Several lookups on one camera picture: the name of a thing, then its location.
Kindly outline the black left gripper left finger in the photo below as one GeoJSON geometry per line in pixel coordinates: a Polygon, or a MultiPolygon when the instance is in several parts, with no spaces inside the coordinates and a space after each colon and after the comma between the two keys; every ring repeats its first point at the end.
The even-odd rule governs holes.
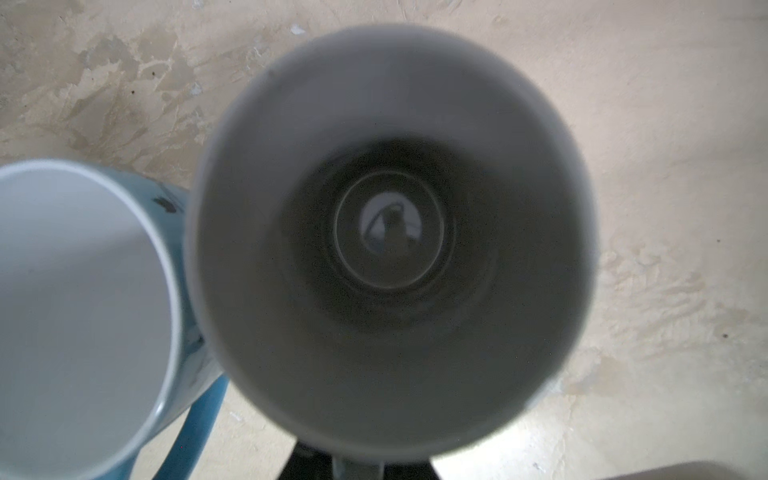
{"type": "Polygon", "coordinates": [[[302,442],[297,442],[277,479],[332,480],[332,457],[302,442]]]}

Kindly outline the teal blue patterned mug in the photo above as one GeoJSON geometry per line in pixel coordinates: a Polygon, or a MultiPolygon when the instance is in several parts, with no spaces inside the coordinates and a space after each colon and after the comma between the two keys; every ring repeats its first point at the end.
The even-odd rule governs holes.
{"type": "Polygon", "coordinates": [[[39,159],[1,169],[1,475],[127,479],[183,425],[157,477],[191,476],[228,381],[185,283],[187,191],[39,159]]]}

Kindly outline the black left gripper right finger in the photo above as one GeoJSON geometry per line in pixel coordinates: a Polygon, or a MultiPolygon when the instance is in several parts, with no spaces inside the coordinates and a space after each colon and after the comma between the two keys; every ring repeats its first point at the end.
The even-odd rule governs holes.
{"type": "Polygon", "coordinates": [[[409,464],[387,464],[384,480],[440,480],[430,461],[409,464]]]}

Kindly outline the grey mug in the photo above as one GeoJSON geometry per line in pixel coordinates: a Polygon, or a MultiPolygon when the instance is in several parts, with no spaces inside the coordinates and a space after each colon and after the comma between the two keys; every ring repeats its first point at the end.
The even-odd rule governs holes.
{"type": "Polygon", "coordinates": [[[259,74],[187,212],[200,328],[267,418],[383,479],[530,409],[577,343],[596,213],[564,121],[490,51],[348,28],[259,74]]]}

